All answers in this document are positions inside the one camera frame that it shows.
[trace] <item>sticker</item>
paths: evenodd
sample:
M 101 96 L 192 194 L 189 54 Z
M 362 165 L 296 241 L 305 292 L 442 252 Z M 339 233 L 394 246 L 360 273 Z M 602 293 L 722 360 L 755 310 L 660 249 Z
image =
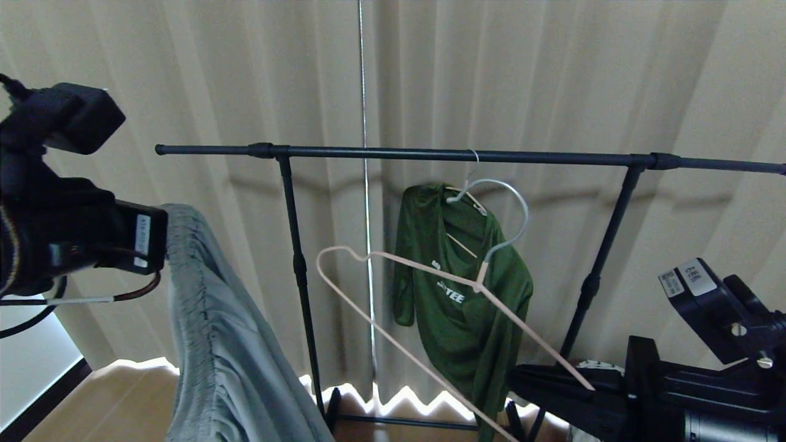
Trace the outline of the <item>sticker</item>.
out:
M 137 236 L 134 242 L 134 250 L 147 255 L 150 248 L 150 217 L 148 215 L 137 215 Z M 147 268 L 147 261 L 142 258 L 134 258 L 134 265 Z
M 669 298 L 675 297 L 685 291 L 685 287 L 682 286 L 680 278 L 673 270 L 661 274 L 658 279 L 660 280 L 660 285 L 663 286 L 663 291 L 666 292 L 666 296 Z
M 688 285 L 688 289 L 695 297 L 700 297 L 718 288 L 715 281 L 710 278 L 710 274 L 696 258 L 682 264 L 677 269 L 682 273 L 685 284 Z

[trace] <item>curtain fold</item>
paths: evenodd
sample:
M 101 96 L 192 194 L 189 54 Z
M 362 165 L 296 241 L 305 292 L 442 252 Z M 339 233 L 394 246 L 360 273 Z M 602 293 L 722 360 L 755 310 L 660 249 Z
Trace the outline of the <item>curtain fold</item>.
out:
M 362 9 L 369 146 L 786 160 L 786 3 L 364 1 Z M 0 71 L 29 87 L 108 88 L 127 115 L 123 127 L 92 156 L 50 151 L 46 162 L 119 199 L 201 210 L 295 372 L 310 373 L 277 162 L 158 157 L 153 146 L 361 146 L 356 2 L 2 2 Z M 388 251 L 406 187 L 460 186 L 475 167 L 368 166 L 369 240 Z M 368 399 L 376 379 L 383 401 L 409 385 L 429 402 L 437 385 L 381 337 L 375 373 L 369 327 L 314 271 L 329 245 L 365 251 L 362 160 L 295 158 L 292 170 L 322 385 L 350 382 Z M 513 184 L 531 206 L 516 244 L 534 278 L 527 322 L 555 347 L 624 173 L 482 164 L 473 175 Z M 515 233 L 515 199 L 493 187 L 474 194 Z M 717 367 L 657 275 L 702 256 L 719 275 L 739 274 L 770 309 L 785 309 L 784 210 L 782 177 L 645 172 L 573 356 L 621 363 L 627 336 L 638 334 L 654 337 L 664 359 Z M 339 258 L 326 267 L 369 309 L 365 265 Z M 392 321 L 390 270 L 373 262 L 376 317 L 426 359 L 417 328 Z M 145 281 L 89 270 L 74 275 L 67 296 Z M 91 365 L 174 361 L 161 286 L 134 302 L 56 312 Z M 552 362 L 526 338 L 520 359 Z

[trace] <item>black camera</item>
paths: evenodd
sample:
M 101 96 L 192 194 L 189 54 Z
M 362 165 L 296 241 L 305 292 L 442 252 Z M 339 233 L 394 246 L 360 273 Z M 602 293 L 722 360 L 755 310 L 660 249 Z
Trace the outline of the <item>black camera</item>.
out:
M 0 74 L 11 113 L 0 123 L 0 297 L 42 293 L 85 267 L 136 274 L 163 268 L 167 213 L 115 199 L 89 179 L 62 178 L 46 148 L 96 152 L 126 117 L 102 89 L 70 83 L 30 90 Z

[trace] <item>green shirt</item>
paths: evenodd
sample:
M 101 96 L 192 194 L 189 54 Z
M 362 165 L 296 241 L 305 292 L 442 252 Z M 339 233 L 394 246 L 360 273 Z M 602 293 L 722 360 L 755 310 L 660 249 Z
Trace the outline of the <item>green shirt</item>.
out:
M 474 281 L 486 252 L 505 237 L 494 215 L 481 214 L 469 197 L 447 203 L 457 192 L 446 186 L 427 184 L 404 192 L 395 254 Z M 516 363 L 521 329 L 466 285 L 401 264 L 395 265 L 393 276 L 395 321 L 411 326 L 417 317 L 434 367 L 483 413 L 496 418 L 508 393 L 505 374 Z M 513 247 L 491 257 L 485 286 L 519 318 L 526 317 L 532 277 Z M 492 440 L 494 430 L 478 421 L 479 440 Z

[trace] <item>light under curtain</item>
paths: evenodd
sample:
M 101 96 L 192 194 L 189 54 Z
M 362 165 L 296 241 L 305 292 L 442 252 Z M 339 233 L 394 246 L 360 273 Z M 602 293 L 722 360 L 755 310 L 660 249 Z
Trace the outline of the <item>light under curtain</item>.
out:
M 785 161 L 786 2 L 364 2 L 368 146 L 544 152 L 676 153 Z M 278 166 L 230 157 L 158 157 L 156 143 L 362 146 L 355 2 L 0 2 L 0 71 L 30 87 L 106 87 L 128 121 L 90 157 L 51 152 L 142 204 L 200 209 L 277 334 L 309 374 Z M 392 251 L 408 186 L 461 185 L 472 164 L 369 160 L 372 249 Z M 368 326 L 316 275 L 330 245 L 366 247 L 362 160 L 292 159 L 322 385 L 374 378 Z M 527 322 L 561 343 L 623 170 L 483 164 L 474 178 L 513 184 L 531 207 L 516 247 L 534 279 Z M 627 336 L 667 360 L 718 361 L 667 302 L 657 275 L 702 256 L 786 309 L 786 180 L 727 171 L 644 173 L 572 355 L 621 363 Z M 514 234 L 516 201 L 473 194 Z M 376 319 L 422 359 L 417 328 L 396 326 L 390 268 L 374 267 Z M 363 264 L 331 278 L 369 308 Z M 143 278 L 77 274 L 66 296 L 127 291 Z M 162 355 L 174 362 L 167 287 L 125 305 L 56 311 L 93 366 Z M 376 382 L 439 391 L 386 341 Z M 528 339 L 522 361 L 551 363 Z

